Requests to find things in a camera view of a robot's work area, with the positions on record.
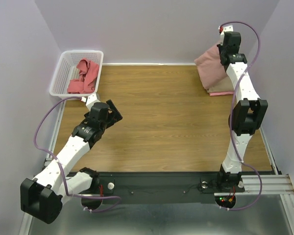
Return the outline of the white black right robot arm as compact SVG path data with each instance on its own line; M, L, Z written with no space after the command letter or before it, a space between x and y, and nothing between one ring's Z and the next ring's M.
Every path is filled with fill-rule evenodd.
M230 144L216 178L216 187L227 191L239 185L247 145L261 126L268 102L256 93L248 74L247 59L239 54L238 46L217 45L220 63L234 88L228 119Z

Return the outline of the pink printed t shirt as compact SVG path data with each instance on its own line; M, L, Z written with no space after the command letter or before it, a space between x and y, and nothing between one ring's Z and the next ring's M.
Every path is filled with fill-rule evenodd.
M194 63L197 67L201 83L206 90L227 77L224 67L221 64L217 44L214 44L195 59Z

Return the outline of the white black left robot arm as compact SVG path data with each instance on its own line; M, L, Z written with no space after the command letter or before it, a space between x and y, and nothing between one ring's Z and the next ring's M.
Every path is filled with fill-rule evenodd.
M121 201L119 196L104 196L99 174L87 167L71 179L66 176L74 165L101 139L105 130L122 120L122 115L112 100L100 102L94 96L82 98L88 112L74 128L62 150L51 155L52 160L33 179L26 178L20 185L21 210L47 224L60 214L63 206L73 197L95 200Z

